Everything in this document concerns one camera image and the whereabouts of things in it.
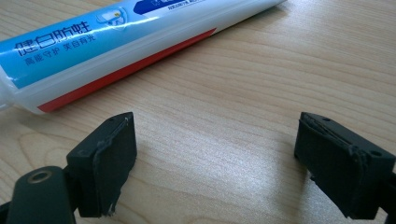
wooden table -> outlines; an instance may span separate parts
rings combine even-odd
[[[113,0],[2,0],[0,39]],[[48,115],[0,112],[0,203],[105,119],[133,111],[138,157],[117,214],[78,223],[345,219],[293,158],[302,111],[396,154],[396,2],[289,0]]]

black clamp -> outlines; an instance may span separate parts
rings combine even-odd
[[[0,223],[76,223],[111,216],[136,159],[134,115],[106,120],[67,155],[64,169],[43,167],[21,177],[12,200],[0,206]]]
[[[337,122],[302,113],[294,156],[345,217],[396,223],[395,156]]]

red stripe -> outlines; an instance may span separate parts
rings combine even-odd
[[[163,51],[160,51],[158,53],[155,53],[145,59],[140,60],[139,62],[136,63],[132,63],[126,67],[121,68],[118,71],[115,71],[105,77],[101,77],[83,87],[80,87],[74,91],[70,91],[69,93],[56,98],[55,100],[52,100],[48,103],[45,103],[41,106],[39,106],[38,108],[44,112],[50,112],[54,109],[57,109],[63,105],[67,105],[85,95],[88,95],[89,93],[92,93],[94,91],[97,91],[101,88],[103,88],[104,86],[115,82],[123,77],[127,77],[128,75],[152,64],[155,63],[157,61],[159,61],[160,59],[175,53],[178,50],[184,49],[190,45],[192,45],[195,42],[198,42],[202,39],[205,39],[206,37],[212,35],[215,32],[216,29],[207,31],[203,34],[200,34],[198,36],[195,36],[191,39],[188,39],[186,41],[183,41],[179,44],[174,45],[173,47],[170,47],[168,49],[164,49]]]

table surface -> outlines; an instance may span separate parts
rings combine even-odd
[[[0,39],[112,0],[2,0]],[[302,111],[396,154],[396,1],[289,0],[47,115],[0,112],[0,203],[105,119],[134,112],[138,157],[114,217],[78,223],[345,219],[293,158]]]

toothpaste tube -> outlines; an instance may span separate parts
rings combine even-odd
[[[125,0],[0,42],[0,109],[50,112],[285,0]]]

